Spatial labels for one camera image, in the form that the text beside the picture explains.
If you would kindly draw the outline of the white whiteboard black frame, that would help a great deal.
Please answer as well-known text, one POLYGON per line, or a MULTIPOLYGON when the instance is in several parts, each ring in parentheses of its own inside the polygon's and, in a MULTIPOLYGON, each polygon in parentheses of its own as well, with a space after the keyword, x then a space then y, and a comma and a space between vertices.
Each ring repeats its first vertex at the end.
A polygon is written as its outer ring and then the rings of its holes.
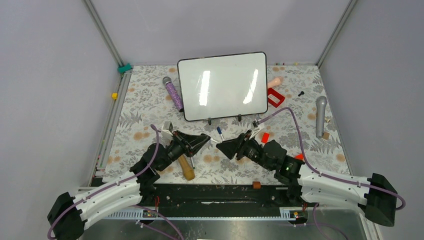
POLYGON ((184 119, 220 119, 268 110, 263 51, 186 58, 177 62, 184 119))

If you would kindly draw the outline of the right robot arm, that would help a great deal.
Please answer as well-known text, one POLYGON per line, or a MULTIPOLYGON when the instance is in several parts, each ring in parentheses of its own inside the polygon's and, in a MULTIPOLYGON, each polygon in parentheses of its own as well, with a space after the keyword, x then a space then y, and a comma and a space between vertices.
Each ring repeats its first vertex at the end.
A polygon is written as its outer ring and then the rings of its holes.
POLYGON ((216 147, 229 159, 246 157, 272 171, 274 178, 288 187, 286 198, 293 206, 319 203, 362 213, 381 226, 395 225, 397 191, 381 174, 358 177, 311 169, 305 161, 289 156, 275 140, 259 144, 251 131, 216 147))

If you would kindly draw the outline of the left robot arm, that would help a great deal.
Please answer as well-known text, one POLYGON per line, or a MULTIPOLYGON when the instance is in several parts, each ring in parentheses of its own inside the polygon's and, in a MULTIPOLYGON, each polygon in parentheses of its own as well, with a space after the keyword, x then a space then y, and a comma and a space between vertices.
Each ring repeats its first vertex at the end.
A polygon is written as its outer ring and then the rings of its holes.
POLYGON ((183 155, 193 157, 211 139, 205 133, 191 135, 176 130, 170 135, 170 144, 163 146, 159 130, 155 133, 156 142, 121 176, 85 193, 59 195, 47 215, 50 224, 47 238, 77 240, 93 224, 116 211, 139 203, 152 204, 153 184, 160 178, 158 172, 183 155))

